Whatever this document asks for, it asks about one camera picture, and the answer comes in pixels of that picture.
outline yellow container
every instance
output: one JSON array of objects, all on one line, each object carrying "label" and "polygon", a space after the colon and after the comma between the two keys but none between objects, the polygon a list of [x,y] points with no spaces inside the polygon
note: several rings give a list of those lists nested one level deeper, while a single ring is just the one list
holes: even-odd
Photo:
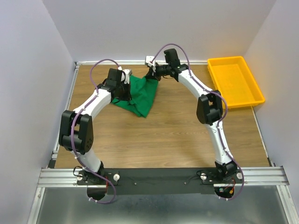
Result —
[{"label": "yellow container", "polygon": [[229,109],[265,102],[242,56],[210,58],[207,63],[215,88],[225,98]]}]

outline wooden tabletop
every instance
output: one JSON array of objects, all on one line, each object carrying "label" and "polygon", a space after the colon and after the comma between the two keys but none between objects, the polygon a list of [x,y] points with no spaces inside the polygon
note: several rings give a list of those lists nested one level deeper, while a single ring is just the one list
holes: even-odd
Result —
[{"label": "wooden tabletop", "polygon": [[[110,65],[97,66],[95,83],[101,83]],[[123,65],[143,77],[145,65]],[[70,110],[92,94],[91,66],[80,66]],[[194,74],[213,88],[206,65],[192,65]],[[147,118],[115,105],[106,106],[93,121],[96,155],[107,168],[214,167],[214,149],[206,128],[196,117],[197,99],[174,79],[159,82],[156,98]],[[251,108],[229,110],[223,121],[228,146],[242,167],[269,166]],[[55,168],[74,168],[78,162],[60,147]]]}]

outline folded green fabric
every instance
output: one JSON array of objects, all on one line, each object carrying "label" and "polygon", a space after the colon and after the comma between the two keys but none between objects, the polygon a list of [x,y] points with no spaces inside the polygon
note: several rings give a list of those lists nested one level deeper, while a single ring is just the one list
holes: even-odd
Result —
[{"label": "folded green fabric", "polygon": [[147,117],[154,103],[158,81],[154,79],[137,78],[130,76],[131,96],[130,101],[119,101],[114,99],[112,103],[125,110],[135,113],[138,117]]}]

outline gray floor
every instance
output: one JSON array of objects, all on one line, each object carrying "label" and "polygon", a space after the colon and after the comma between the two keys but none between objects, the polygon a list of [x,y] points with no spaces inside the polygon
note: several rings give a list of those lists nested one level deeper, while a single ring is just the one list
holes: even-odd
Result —
[{"label": "gray floor", "polygon": [[109,205],[89,202],[84,188],[57,188],[46,189],[37,223],[285,224],[287,220],[275,186],[247,186],[229,202],[201,194],[135,195],[118,196]]}]

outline white wall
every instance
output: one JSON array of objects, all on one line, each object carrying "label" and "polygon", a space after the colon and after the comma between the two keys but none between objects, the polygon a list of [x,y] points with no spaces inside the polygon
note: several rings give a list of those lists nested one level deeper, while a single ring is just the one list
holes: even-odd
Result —
[{"label": "white wall", "polygon": [[75,61],[143,60],[170,42],[192,60],[243,55],[275,2],[43,1]]},{"label": "white wall", "polygon": [[245,59],[266,98],[256,107],[271,160],[283,165],[299,212],[299,1],[277,0]]},{"label": "white wall", "polygon": [[73,60],[41,0],[0,6],[0,223],[27,223],[54,147]]}]

